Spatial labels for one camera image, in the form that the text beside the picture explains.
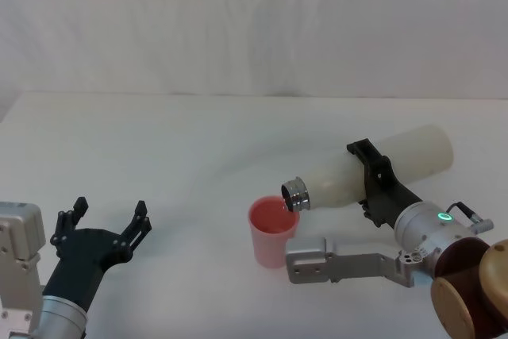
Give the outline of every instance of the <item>white table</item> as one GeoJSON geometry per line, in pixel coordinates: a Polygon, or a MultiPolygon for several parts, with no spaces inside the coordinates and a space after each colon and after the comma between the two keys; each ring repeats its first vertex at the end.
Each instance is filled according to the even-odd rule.
{"type": "MultiPolygon", "coordinates": [[[[0,124],[0,199],[34,202],[50,237],[59,210],[86,195],[81,227],[121,232],[138,199],[153,231],[106,273],[88,337],[446,338],[429,282],[385,279],[291,285],[256,264],[249,205],[362,137],[435,122],[455,149],[451,170],[414,183],[443,207],[466,202],[506,238],[508,102],[25,94],[0,124]]],[[[359,206],[302,215],[298,235],[393,243],[359,206]]],[[[41,251],[41,281],[57,258],[41,251]]]]}

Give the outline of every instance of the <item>white backdrop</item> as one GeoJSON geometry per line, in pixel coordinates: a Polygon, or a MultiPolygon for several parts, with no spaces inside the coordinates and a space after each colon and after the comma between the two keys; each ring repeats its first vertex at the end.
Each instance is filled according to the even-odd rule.
{"type": "Polygon", "coordinates": [[[508,0],[0,0],[20,89],[508,97],[508,0]]]}

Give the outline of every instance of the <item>black clamp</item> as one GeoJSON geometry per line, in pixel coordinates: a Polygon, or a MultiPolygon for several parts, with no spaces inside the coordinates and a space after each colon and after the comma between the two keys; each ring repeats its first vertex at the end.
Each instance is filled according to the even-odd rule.
{"type": "Polygon", "coordinates": [[[121,234],[104,229],[76,230],[87,210],[87,200],[80,197],[73,210],[58,213],[55,234],[50,242],[56,247],[60,262],[43,292],[43,295],[72,301],[85,311],[88,311],[104,273],[116,264],[129,262],[134,250],[152,230],[146,205],[141,200],[132,221],[121,234]]]}
{"type": "Polygon", "coordinates": [[[367,198],[360,201],[364,216],[378,228],[384,223],[394,228],[400,213],[421,199],[398,181],[390,159],[381,155],[368,139],[348,144],[347,149],[365,166],[367,198]]]}

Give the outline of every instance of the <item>plastic cup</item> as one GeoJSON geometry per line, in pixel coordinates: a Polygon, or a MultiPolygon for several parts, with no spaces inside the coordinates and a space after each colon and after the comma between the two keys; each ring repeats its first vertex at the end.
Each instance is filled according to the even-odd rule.
{"type": "Polygon", "coordinates": [[[266,196],[248,211],[254,257],[266,268],[281,268],[286,262],[286,242],[294,236],[300,214],[290,212],[284,199],[266,196]]]}

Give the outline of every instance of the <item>wooden disc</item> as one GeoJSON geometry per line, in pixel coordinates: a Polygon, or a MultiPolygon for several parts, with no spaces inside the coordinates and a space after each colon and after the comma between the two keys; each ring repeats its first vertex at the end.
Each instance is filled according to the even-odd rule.
{"type": "Polygon", "coordinates": [[[437,316],[452,339],[475,339],[475,326],[468,308],[449,281],[435,279],[430,295],[437,316]]]}
{"type": "Polygon", "coordinates": [[[483,292],[508,322],[508,240],[492,245],[479,264],[483,292]]]}

